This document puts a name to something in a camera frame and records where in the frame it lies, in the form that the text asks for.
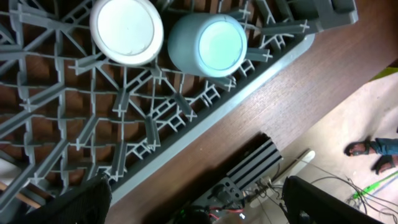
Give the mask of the blue plastic cup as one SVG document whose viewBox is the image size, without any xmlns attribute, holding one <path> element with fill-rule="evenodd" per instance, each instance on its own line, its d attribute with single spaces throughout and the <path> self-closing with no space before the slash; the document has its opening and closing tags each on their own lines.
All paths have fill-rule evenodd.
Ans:
<svg viewBox="0 0 398 224">
<path fill-rule="evenodd" d="M 248 49 L 242 25 L 227 14 L 193 13 L 172 27 L 167 51 L 183 73 L 220 78 L 234 73 Z"/>
</svg>

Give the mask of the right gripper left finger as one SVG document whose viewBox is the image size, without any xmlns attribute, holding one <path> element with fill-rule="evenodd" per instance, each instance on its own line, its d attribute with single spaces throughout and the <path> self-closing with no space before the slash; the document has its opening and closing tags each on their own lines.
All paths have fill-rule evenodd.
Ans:
<svg viewBox="0 0 398 224">
<path fill-rule="evenodd" d="M 108 176 L 99 174 L 11 224 L 103 224 L 111 201 Z"/>
</svg>

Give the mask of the wooden chopstick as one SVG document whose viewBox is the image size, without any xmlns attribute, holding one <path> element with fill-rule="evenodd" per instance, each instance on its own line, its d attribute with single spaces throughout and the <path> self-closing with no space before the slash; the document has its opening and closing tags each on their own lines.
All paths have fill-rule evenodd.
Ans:
<svg viewBox="0 0 398 224">
<path fill-rule="evenodd" d="M 7 189 L 7 185 L 1 182 L 1 190 L 3 192 L 5 192 L 6 189 Z M 16 198 L 19 199 L 20 201 L 30 205 L 31 207 L 34 207 L 34 208 L 41 207 L 41 205 L 39 203 L 37 203 L 36 201 L 32 200 L 31 198 L 25 196 L 24 194 L 17 193 Z"/>
</svg>

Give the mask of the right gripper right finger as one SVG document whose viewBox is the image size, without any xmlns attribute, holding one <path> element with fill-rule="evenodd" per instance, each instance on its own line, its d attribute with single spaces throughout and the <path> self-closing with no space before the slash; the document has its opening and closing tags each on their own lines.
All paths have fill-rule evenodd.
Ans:
<svg viewBox="0 0 398 224">
<path fill-rule="evenodd" d="M 378 220 L 358 211 L 348 204 L 297 176 L 286 178 L 280 205 L 289 223 L 379 223 Z"/>
</svg>

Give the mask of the cream plastic cup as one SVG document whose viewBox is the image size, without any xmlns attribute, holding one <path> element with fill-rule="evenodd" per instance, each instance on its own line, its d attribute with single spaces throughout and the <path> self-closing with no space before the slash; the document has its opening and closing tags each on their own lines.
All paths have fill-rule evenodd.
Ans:
<svg viewBox="0 0 398 224">
<path fill-rule="evenodd" d="M 90 32 L 105 56 L 124 65 L 151 62 L 164 41 L 162 19 L 149 0 L 95 1 Z"/>
</svg>

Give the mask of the white plastic fork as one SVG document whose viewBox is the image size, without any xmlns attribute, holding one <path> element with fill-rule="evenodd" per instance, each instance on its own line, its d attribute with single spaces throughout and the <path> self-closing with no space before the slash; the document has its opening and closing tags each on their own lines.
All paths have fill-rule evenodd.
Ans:
<svg viewBox="0 0 398 224">
<path fill-rule="evenodd" d="M 1 190 L 5 190 L 19 174 L 26 168 L 26 165 L 15 165 L 9 161 L 1 159 Z"/>
</svg>

